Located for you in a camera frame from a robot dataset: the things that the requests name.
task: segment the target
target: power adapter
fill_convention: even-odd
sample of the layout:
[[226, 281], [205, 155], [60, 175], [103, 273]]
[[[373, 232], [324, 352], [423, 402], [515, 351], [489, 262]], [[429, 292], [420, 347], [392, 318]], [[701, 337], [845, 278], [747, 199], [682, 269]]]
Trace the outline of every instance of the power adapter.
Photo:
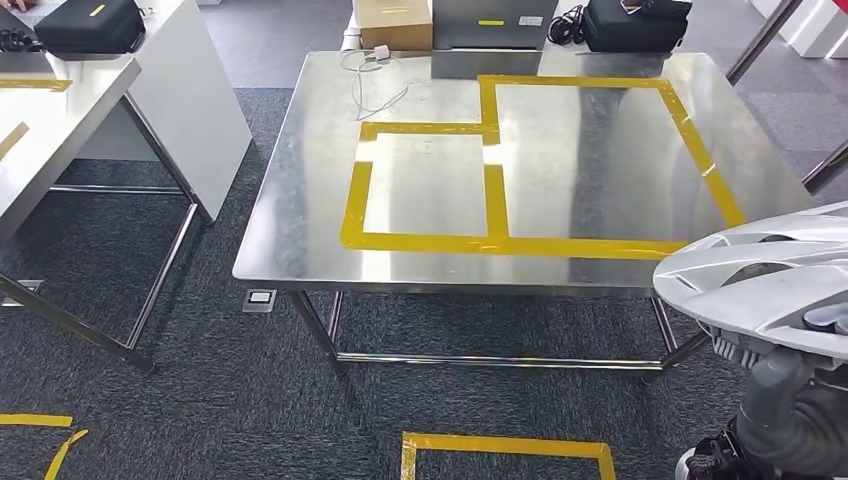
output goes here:
[[387, 45], [378, 45], [374, 47], [374, 57], [377, 58], [377, 61], [388, 60], [389, 57], [392, 56], [392, 52], [389, 51], [389, 47]]

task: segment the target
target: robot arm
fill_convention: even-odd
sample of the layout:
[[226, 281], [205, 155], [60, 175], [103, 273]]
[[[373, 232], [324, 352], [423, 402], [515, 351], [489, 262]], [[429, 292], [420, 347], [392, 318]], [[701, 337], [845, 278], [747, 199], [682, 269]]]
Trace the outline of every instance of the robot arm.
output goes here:
[[711, 235], [654, 286], [751, 370], [739, 415], [678, 480], [848, 477], [848, 388], [822, 380], [848, 372], [848, 202]]
[[751, 370], [736, 419], [742, 448], [782, 471], [848, 476], [848, 392], [810, 385], [813, 367], [778, 348]]

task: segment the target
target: black case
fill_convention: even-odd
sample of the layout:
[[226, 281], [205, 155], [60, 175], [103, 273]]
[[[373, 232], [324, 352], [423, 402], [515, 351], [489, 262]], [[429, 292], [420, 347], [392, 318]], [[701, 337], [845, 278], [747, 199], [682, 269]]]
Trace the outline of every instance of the black case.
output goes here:
[[591, 0], [583, 15], [583, 33], [593, 52], [668, 53], [688, 26], [685, 18], [628, 15], [619, 0]]
[[144, 19], [133, 0], [68, 0], [35, 26], [38, 40], [59, 57], [129, 53], [144, 33]]

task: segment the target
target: table top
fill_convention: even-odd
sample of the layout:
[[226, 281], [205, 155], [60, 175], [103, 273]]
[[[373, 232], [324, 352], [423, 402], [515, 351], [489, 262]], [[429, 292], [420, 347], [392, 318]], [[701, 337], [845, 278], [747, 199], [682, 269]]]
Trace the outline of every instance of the table top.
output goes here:
[[[26, 133], [0, 158], [0, 245], [141, 72], [132, 55], [91, 58], [63, 61], [42, 53], [0, 53], [0, 136], [26, 125]], [[18, 85], [9, 88], [13, 83]]]
[[704, 54], [402, 54], [362, 74], [366, 107], [409, 86], [364, 122], [361, 55], [307, 57], [237, 279], [646, 294], [685, 244], [811, 204]]

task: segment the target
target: white robot shell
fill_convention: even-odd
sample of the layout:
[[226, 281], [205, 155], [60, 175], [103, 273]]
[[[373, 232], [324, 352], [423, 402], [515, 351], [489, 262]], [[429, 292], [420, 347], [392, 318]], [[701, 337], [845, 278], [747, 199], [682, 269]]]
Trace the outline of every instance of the white robot shell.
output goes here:
[[[848, 202], [710, 235], [660, 262], [654, 287], [714, 329], [828, 357], [835, 368], [848, 361]], [[824, 317], [831, 331], [811, 328]]]

